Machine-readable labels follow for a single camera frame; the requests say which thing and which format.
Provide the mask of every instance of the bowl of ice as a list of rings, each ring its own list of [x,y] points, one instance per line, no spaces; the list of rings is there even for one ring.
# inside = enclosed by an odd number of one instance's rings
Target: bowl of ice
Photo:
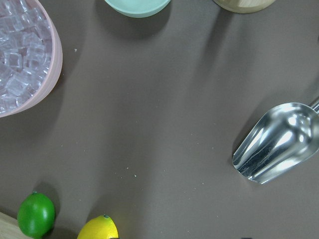
[[[61,41],[40,2],[0,0],[0,117],[42,101],[61,69]]]

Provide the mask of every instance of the metal ice scoop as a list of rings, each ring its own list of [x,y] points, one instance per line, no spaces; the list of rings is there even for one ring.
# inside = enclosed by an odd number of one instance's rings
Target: metal ice scoop
[[[286,103],[270,109],[233,156],[234,167],[264,184],[313,156],[319,149],[319,101],[311,107]]]

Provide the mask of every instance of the mint green bowl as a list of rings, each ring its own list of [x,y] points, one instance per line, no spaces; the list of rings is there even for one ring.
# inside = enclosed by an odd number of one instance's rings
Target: mint green bowl
[[[130,17],[148,17],[161,11],[170,0],[105,0],[114,10]]]

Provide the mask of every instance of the yellow lemon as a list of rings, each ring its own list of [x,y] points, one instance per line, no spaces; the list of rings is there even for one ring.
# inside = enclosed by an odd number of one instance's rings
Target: yellow lemon
[[[88,221],[77,239],[118,239],[118,230],[113,220],[106,215]]]

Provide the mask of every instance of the pink bowl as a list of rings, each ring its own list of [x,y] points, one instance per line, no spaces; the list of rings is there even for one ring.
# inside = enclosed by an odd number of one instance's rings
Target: pink bowl
[[[24,111],[24,110],[29,109],[32,106],[38,104],[52,91],[52,89],[54,88],[54,86],[55,86],[56,82],[58,81],[59,76],[61,74],[62,61],[63,61],[62,46],[61,46],[61,41],[60,41],[59,35],[55,29],[55,26],[54,26],[52,20],[50,19],[48,13],[45,11],[44,7],[41,5],[41,3],[38,0],[26,0],[26,2],[31,7],[38,7],[42,11],[42,13],[46,17],[46,19],[50,25],[50,29],[51,29],[50,31],[51,31],[51,36],[52,36],[51,63],[50,63],[50,67],[48,70],[48,74],[46,75],[45,79],[43,80],[40,88],[36,91],[36,93],[20,107],[17,107],[10,112],[0,114],[0,118],[16,114],[18,112]]]

